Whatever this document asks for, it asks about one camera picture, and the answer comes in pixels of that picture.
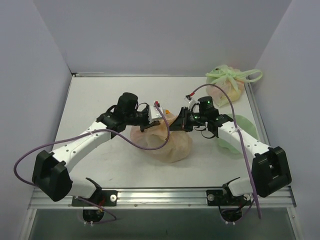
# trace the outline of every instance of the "plastic bag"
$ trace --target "plastic bag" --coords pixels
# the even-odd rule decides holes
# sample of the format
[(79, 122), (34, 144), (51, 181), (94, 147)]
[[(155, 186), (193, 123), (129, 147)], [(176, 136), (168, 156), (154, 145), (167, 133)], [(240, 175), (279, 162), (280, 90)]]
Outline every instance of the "plastic bag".
[[(255, 79), (246, 79), (249, 75), (259, 73)], [(215, 84), (222, 88), (229, 96), (232, 102), (238, 100), (245, 88), (245, 83), (254, 83), (262, 78), (263, 74), (258, 69), (241, 72), (239, 69), (221, 65), (206, 74), (207, 84)], [(219, 106), (223, 106), (228, 102), (226, 96), (217, 88), (208, 86), (206, 92), (212, 97), (213, 101)]]
[[(172, 113), (166, 113), (165, 118), (171, 125), (177, 118)], [(160, 120), (160, 125), (152, 126), (144, 132), (140, 131), (139, 126), (133, 126), (130, 132), (131, 141), (139, 146), (155, 148), (166, 141), (167, 126), (164, 120)], [(142, 150), (153, 158), (163, 163), (174, 163), (187, 157), (191, 151), (192, 139), (185, 131), (170, 132), (167, 144), (157, 150)]]

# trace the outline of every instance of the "beige plastic bag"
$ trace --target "beige plastic bag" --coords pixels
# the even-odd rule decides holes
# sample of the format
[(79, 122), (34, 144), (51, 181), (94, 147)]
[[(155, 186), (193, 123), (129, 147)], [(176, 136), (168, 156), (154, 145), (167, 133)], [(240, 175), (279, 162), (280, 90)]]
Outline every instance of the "beige plastic bag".
[[(246, 77), (259, 73), (259, 76), (255, 79), (246, 79)], [(254, 83), (262, 78), (263, 74), (258, 69), (252, 69), (248, 71), (240, 71), (227, 65), (217, 66), (214, 70), (206, 74), (207, 84), (215, 84), (222, 88), (229, 96), (231, 102), (238, 100), (245, 89), (245, 83)], [(226, 96), (214, 86), (208, 86), (206, 92), (212, 97), (213, 101), (221, 107), (228, 104)]]
[[(169, 125), (177, 118), (172, 113), (165, 114)], [(167, 138), (167, 126), (164, 120), (160, 125), (140, 131), (139, 126), (133, 126), (130, 132), (131, 141), (145, 148), (156, 148), (163, 144)], [(174, 163), (187, 157), (191, 151), (192, 139), (185, 131), (170, 132), (167, 144), (157, 150), (142, 150), (163, 163)]]

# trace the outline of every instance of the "gray floor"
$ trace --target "gray floor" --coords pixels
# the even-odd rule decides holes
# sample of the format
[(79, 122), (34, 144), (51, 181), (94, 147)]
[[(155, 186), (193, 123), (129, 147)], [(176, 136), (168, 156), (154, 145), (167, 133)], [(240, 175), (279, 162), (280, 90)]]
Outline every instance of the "gray floor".
[(84, 226), (80, 210), (38, 210), (30, 240), (291, 240), (295, 239), (285, 208), (256, 209), (236, 224), (225, 225), (217, 209), (114, 210), (117, 222)]

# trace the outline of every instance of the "black mounting plate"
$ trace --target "black mounting plate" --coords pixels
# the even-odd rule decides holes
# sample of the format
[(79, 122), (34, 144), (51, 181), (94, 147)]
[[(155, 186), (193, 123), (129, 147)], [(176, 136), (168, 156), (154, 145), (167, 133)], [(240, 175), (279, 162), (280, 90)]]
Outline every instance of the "black mounting plate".
[[(211, 194), (214, 196), (212, 201), (208, 199)], [(207, 190), (206, 201), (208, 206), (249, 206), (251, 204), (251, 200), (247, 201), (244, 196), (237, 196), (233, 199), (225, 198), (222, 189)]]
[[(104, 196), (105, 201), (103, 204), (100, 204), (100, 206), (102, 206), (102, 207), (115, 207), (115, 206), (117, 206), (118, 191), (116, 191), (116, 190), (102, 190), (101, 192), (102, 192), (102, 196)], [(111, 195), (116, 196), (115, 201), (110, 200)], [(71, 206), (73, 206), (73, 207), (92, 207), (90, 204), (83, 202), (83, 201), (80, 201), (74, 197), (72, 198)]]

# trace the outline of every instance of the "white table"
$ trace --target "white table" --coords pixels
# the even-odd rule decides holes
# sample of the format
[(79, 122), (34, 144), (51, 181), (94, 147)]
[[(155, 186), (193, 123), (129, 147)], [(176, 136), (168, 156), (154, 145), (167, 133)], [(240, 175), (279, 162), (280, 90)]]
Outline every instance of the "white table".
[[(56, 140), (82, 133), (124, 92), (134, 93), (140, 103), (157, 100), (173, 114), (186, 106), (185, 95), (204, 84), (205, 77), (74, 77), (67, 96)], [(205, 87), (194, 96), (206, 96)], [(235, 112), (255, 124), (246, 92), (234, 103)], [(229, 105), (219, 109), (231, 113)], [(123, 132), (130, 136), (131, 127)], [(236, 177), (248, 175), (242, 154), (218, 146), (198, 131), (190, 155), (175, 163), (162, 163), (131, 146), (120, 137), (108, 141), (85, 157), (71, 176), (89, 177), (103, 188), (220, 187)]]

